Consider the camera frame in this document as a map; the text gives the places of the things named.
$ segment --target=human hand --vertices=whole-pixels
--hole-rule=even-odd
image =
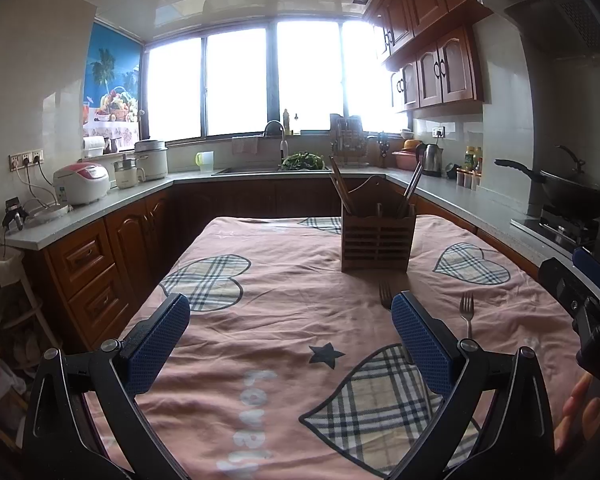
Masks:
[[[593,376],[588,372],[585,372],[578,383],[573,387],[571,396],[562,407],[562,420],[554,430],[554,448],[556,453],[558,453],[564,445],[573,419],[584,402],[584,397],[587,394],[592,379]],[[599,426],[600,399],[596,397],[589,401],[582,412],[582,434],[585,440],[589,440],[596,433]]]

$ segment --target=gas stove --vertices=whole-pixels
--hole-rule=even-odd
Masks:
[[[596,220],[566,218],[555,207],[549,205],[542,208],[540,218],[512,220],[511,224],[569,258],[577,247],[584,247],[593,252],[599,225]]]

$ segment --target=plastic pitcher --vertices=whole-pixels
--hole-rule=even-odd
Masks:
[[[196,153],[196,164],[202,173],[211,173],[214,170],[214,152]]]

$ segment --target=window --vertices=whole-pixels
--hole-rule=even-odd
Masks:
[[[147,57],[152,139],[261,132],[285,108],[293,130],[329,130],[330,114],[359,115],[368,132],[407,126],[365,22],[272,20],[157,46]]]
[[[279,23],[278,80],[280,116],[298,115],[293,130],[329,130],[329,114],[344,113],[338,24]]]
[[[177,41],[149,52],[147,109],[152,139],[200,136],[202,40]]]
[[[267,34],[251,28],[209,36],[207,135],[261,132],[267,124]]]

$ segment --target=wok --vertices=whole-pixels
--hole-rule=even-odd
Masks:
[[[567,176],[558,176],[547,171],[538,173],[520,162],[504,158],[496,159],[495,163],[497,166],[520,170],[533,182],[542,184],[542,189],[544,189],[549,202],[562,215],[583,221],[598,218],[600,216],[600,184],[591,180],[582,171],[584,160],[580,160],[565,146],[556,146],[556,148],[569,153],[576,163],[576,168]]]

